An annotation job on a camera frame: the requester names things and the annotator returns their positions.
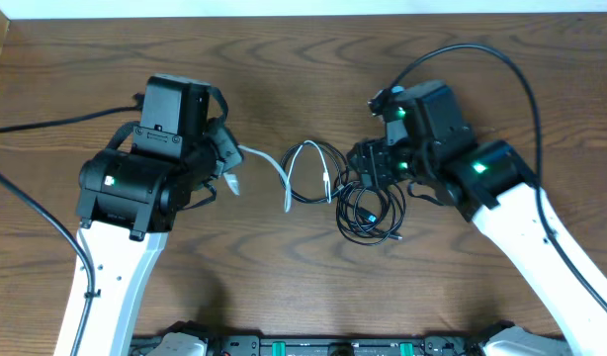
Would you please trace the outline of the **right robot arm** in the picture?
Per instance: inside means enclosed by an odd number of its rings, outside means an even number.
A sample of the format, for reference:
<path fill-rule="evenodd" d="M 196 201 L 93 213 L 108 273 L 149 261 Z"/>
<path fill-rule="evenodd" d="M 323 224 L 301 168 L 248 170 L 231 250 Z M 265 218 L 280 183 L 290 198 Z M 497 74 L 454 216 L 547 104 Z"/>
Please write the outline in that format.
<path fill-rule="evenodd" d="M 393 86 L 369 102 L 382 138 L 355 144 L 350 166 L 368 188 L 406 181 L 457 209 L 512 262 L 573 355 L 607 355 L 607 278 L 556 214 L 540 179 L 503 140 L 477 142 L 441 80 Z"/>

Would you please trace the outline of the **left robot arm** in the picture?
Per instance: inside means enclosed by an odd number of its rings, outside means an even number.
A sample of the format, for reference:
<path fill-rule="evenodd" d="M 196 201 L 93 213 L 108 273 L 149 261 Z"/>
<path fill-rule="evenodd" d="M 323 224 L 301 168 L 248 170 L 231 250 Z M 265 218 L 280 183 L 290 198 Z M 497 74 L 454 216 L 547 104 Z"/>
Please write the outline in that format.
<path fill-rule="evenodd" d="M 155 74 L 141 119 L 123 125 L 80 171 L 77 259 L 57 355 L 126 355 L 142 296 L 176 215 L 243 155 L 214 85 Z"/>

